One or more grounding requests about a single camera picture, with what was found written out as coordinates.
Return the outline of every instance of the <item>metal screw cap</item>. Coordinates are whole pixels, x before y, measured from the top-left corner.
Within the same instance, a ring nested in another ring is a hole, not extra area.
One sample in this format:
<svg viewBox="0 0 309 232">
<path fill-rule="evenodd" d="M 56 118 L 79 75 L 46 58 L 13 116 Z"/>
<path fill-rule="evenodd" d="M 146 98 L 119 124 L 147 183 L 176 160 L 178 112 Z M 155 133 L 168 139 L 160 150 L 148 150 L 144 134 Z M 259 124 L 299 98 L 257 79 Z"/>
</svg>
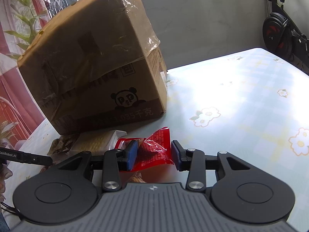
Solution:
<svg viewBox="0 0 309 232">
<path fill-rule="evenodd" d="M 116 189 L 119 187 L 119 184 L 115 181 L 107 181 L 105 182 L 104 187 L 107 189 Z"/>
<path fill-rule="evenodd" d="M 192 189 L 201 189 L 204 187 L 204 184 L 200 181 L 191 181 L 188 186 Z"/>
</svg>

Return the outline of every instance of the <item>exercise bike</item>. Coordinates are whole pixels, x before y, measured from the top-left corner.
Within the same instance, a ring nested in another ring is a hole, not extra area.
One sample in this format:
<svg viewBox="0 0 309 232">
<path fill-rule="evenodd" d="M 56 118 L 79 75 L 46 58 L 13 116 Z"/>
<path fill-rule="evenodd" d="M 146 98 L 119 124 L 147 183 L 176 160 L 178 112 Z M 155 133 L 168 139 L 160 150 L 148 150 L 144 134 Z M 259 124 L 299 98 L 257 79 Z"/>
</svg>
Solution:
<svg viewBox="0 0 309 232">
<path fill-rule="evenodd" d="M 263 39 L 269 52 L 309 75 L 309 40 L 283 9 L 285 0 L 268 0 L 271 13 L 263 23 Z"/>
</svg>

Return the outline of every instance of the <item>snack package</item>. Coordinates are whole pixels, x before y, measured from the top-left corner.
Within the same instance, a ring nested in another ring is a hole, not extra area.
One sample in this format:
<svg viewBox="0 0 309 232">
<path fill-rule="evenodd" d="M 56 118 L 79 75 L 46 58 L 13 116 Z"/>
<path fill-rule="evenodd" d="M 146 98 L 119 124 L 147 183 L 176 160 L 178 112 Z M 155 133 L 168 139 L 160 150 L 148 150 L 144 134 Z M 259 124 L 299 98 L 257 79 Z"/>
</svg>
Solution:
<svg viewBox="0 0 309 232">
<path fill-rule="evenodd" d="M 61 135 L 55 139 L 47 155 L 69 151 L 69 157 L 82 151 L 90 151 L 92 156 L 103 155 L 107 150 L 113 149 L 117 140 L 127 135 L 124 131 L 102 130 L 84 132 L 74 135 Z"/>
<path fill-rule="evenodd" d="M 134 183 L 146 183 L 142 179 L 142 174 L 140 172 L 135 172 L 128 180 L 127 182 L 134 182 Z"/>
<path fill-rule="evenodd" d="M 115 147 L 118 139 L 127 135 L 124 131 L 113 130 L 102 132 L 95 130 L 81 133 L 69 151 L 69 156 L 73 156 L 82 151 L 90 151 L 92 156 L 103 155 L 106 151 Z"/>
<path fill-rule="evenodd" d="M 139 142 L 138 154 L 131 172 L 161 164 L 174 164 L 171 157 L 170 130 L 164 127 L 149 138 L 120 138 L 115 149 L 125 149 L 131 140 Z"/>
<path fill-rule="evenodd" d="M 47 169 L 49 169 L 50 167 L 52 167 L 52 166 L 54 166 L 54 165 L 59 164 L 60 162 L 61 162 L 61 161 L 58 161 L 58 160 L 57 160 L 57 161 L 53 162 L 53 164 L 50 165 L 50 166 L 43 166 L 42 169 L 41 169 L 41 171 L 40 171 L 40 173 L 46 171 Z"/>
</svg>

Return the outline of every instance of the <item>cardboard box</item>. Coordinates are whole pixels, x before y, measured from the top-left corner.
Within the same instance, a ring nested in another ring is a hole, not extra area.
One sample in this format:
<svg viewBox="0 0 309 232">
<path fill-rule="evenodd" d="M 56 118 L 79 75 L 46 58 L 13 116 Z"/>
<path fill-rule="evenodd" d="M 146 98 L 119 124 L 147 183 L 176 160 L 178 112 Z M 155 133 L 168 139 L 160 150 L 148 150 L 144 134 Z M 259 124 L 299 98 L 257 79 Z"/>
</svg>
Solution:
<svg viewBox="0 0 309 232">
<path fill-rule="evenodd" d="M 80 0 L 58 13 L 18 60 L 61 135 L 157 118 L 166 66 L 141 0 Z"/>
</svg>

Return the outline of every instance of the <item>gray grip handle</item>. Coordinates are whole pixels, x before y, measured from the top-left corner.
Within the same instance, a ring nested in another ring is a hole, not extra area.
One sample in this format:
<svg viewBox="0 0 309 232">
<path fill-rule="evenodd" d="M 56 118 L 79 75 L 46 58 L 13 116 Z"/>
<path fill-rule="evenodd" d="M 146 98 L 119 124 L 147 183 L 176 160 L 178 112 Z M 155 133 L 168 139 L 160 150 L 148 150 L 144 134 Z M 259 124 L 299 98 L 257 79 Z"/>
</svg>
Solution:
<svg viewBox="0 0 309 232">
<path fill-rule="evenodd" d="M 43 226 L 21 221 L 12 230 L 32 231 L 296 232 L 284 221 L 268 225 L 237 223 L 215 210 L 204 194 L 186 191 L 180 183 L 128 183 L 123 190 L 104 194 L 88 214 L 72 222 Z"/>
</svg>

